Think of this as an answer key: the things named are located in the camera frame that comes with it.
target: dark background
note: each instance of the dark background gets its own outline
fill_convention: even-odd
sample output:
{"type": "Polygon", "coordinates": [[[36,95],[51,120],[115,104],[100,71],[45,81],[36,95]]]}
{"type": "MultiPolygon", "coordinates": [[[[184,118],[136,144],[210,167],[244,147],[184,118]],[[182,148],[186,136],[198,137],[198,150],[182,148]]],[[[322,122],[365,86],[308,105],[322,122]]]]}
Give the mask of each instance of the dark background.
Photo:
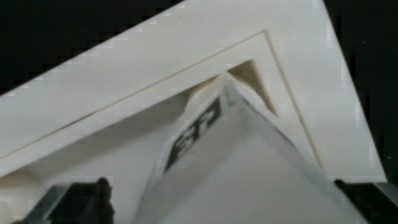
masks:
{"type": "MultiPolygon", "coordinates": [[[[0,1],[0,94],[179,2],[0,1]]],[[[398,1],[326,0],[390,181],[398,183],[398,1]]]]}

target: white frame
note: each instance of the white frame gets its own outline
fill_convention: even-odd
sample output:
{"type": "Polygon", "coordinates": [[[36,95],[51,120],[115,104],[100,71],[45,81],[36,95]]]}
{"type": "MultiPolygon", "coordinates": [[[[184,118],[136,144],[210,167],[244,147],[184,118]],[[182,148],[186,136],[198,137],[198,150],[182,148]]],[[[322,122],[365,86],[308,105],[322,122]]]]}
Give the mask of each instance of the white frame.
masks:
{"type": "Polygon", "coordinates": [[[328,174],[386,181],[321,0],[189,0],[52,69],[0,98],[0,175],[207,80],[177,74],[266,30],[328,174]]]}

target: white triangular structure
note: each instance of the white triangular structure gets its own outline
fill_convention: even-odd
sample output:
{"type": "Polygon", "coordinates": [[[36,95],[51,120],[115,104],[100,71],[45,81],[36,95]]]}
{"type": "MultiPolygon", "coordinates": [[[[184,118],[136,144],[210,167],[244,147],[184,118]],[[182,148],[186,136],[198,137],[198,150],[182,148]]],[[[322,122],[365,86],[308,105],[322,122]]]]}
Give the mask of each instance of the white triangular structure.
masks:
{"type": "Polygon", "coordinates": [[[194,91],[134,223],[367,223],[262,97],[230,78],[194,91]]]}
{"type": "Polygon", "coordinates": [[[253,61],[330,177],[386,181],[330,29],[321,0],[186,1],[3,96],[0,175],[253,61]]]}

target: white surface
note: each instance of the white surface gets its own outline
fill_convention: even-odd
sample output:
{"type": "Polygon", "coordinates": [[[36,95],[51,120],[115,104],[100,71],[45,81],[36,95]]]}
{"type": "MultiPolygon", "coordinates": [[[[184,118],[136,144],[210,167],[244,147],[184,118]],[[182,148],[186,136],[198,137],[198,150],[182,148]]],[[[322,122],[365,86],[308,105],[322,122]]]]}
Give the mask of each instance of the white surface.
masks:
{"type": "Polygon", "coordinates": [[[262,31],[328,174],[385,181],[321,0],[189,0],[49,71],[0,98],[0,174],[205,81],[216,69],[180,74],[262,31]]]}
{"type": "Polygon", "coordinates": [[[17,172],[0,178],[0,223],[22,220],[45,195],[45,187],[33,176],[17,172]]]}
{"type": "Polygon", "coordinates": [[[234,108],[147,192],[134,223],[367,221],[276,129],[234,108]]]}
{"type": "Polygon", "coordinates": [[[116,223],[132,223],[170,130],[186,107],[177,96],[26,167],[47,188],[95,182],[113,185],[116,223]]]}

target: black object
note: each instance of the black object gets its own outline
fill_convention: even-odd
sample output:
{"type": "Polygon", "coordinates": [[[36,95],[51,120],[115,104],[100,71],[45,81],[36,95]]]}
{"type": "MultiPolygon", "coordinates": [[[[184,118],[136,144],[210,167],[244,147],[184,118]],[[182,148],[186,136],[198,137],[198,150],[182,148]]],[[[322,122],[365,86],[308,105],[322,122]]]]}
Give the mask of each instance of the black object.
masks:
{"type": "Polygon", "coordinates": [[[342,180],[337,181],[337,185],[370,224],[397,224],[398,205],[378,185],[374,183],[349,184],[342,180]]]}
{"type": "Polygon", "coordinates": [[[106,178],[54,186],[20,224],[115,224],[111,191],[106,178]]]}

